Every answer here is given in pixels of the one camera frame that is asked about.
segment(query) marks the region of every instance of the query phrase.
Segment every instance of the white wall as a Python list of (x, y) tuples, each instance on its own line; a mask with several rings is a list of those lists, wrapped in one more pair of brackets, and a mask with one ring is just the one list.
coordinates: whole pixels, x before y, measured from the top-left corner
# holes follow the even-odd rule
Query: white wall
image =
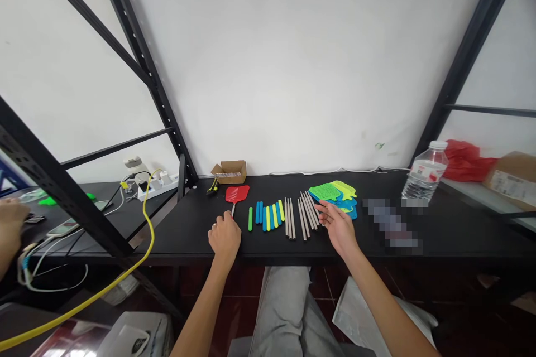
[[(456, 103), (536, 110), (536, 0), (506, 0)], [(536, 155), (536, 119), (453, 111), (441, 139)]]
[[(66, 0), (1, 1), (0, 94), (59, 160), (161, 128)], [(109, 0), (86, 1), (128, 48)], [(477, 1), (133, 0), (198, 172), (257, 175), (407, 165)], [(70, 172), (115, 180), (134, 153), (176, 163), (160, 137)]]
[(198, 171), (260, 175), (406, 166), (478, 0), (134, 2)]
[[(109, 0), (85, 0), (130, 51)], [(0, 95), (59, 161), (163, 128), (149, 91), (67, 0), (0, 0)], [(71, 169), (118, 180), (123, 158), (178, 170), (167, 136)]]

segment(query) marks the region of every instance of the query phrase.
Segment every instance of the yellow cable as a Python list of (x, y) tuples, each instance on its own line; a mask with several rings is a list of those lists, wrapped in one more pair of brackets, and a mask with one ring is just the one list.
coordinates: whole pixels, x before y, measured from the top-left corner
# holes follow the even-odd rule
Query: yellow cable
[(147, 219), (147, 223), (149, 224), (149, 229), (151, 230), (151, 244), (149, 244), (149, 248), (147, 248), (147, 252), (141, 258), (136, 264), (132, 266), (129, 270), (124, 272), (121, 276), (119, 276), (116, 280), (114, 280), (112, 283), (110, 283), (108, 286), (106, 286), (104, 289), (102, 289), (100, 292), (98, 292), (93, 297), (87, 299), (82, 304), (80, 304), (78, 307), (73, 308), (69, 312), (66, 312), (62, 316), (59, 316), (58, 318), (44, 324), (41, 326), (38, 326), (37, 328), (34, 328), (32, 330), (29, 330), (28, 332), (24, 332), (23, 334), (17, 335), (15, 337), (12, 337), (10, 339), (4, 340), (0, 342), (0, 351), (4, 351), (7, 349), (10, 349), (22, 342), (25, 342), (26, 340), (29, 340), (35, 336), (39, 336), (42, 333), (52, 329), (53, 327), (61, 324), (62, 322), (65, 322), (69, 318), (76, 315), (78, 312), (89, 306), (91, 303), (95, 302), (99, 298), (101, 298), (103, 295), (108, 293), (111, 289), (113, 289), (115, 286), (117, 286), (120, 282), (125, 280), (125, 278), (130, 275), (134, 269), (136, 269), (138, 266), (140, 266), (149, 256), (152, 250), (153, 244), (155, 244), (155, 229), (152, 227), (151, 219), (147, 216), (147, 212), (145, 210), (145, 203), (147, 202), (147, 195), (149, 194), (149, 185), (151, 184), (151, 178), (152, 176), (157, 172), (161, 171), (162, 169), (156, 169), (152, 175), (149, 177), (149, 181), (147, 182), (147, 192), (145, 193), (145, 199), (143, 200), (143, 215), (145, 216), (145, 219)]

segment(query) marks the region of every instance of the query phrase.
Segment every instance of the red plastic bag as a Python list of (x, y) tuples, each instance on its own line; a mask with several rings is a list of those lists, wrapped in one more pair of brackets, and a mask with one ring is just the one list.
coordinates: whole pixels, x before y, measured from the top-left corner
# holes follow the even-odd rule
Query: red plastic bag
[(456, 181), (484, 181), (497, 158), (480, 157), (480, 148), (465, 141), (449, 139), (445, 154), (448, 158), (446, 179)]

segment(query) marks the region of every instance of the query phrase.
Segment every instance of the plastic water bottle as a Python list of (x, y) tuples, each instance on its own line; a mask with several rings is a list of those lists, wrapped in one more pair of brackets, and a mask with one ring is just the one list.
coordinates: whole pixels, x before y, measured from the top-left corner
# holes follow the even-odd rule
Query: plastic water bottle
[(439, 185), (439, 179), (447, 169), (448, 159), (445, 141), (432, 141), (427, 151), (415, 158), (402, 198), (430, 200)]

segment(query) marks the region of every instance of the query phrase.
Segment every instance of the cardboard box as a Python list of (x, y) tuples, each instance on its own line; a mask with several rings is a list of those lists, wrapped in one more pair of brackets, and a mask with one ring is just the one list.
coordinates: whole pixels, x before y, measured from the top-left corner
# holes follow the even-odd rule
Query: cardboard box
[(536, 157), (511, 152), (500, 158), (483, 181), (525, 211), (536, 210)]
[(224, 161), (210, 172), (220, 184), (241, 184), (246, 181), (246, 161)]

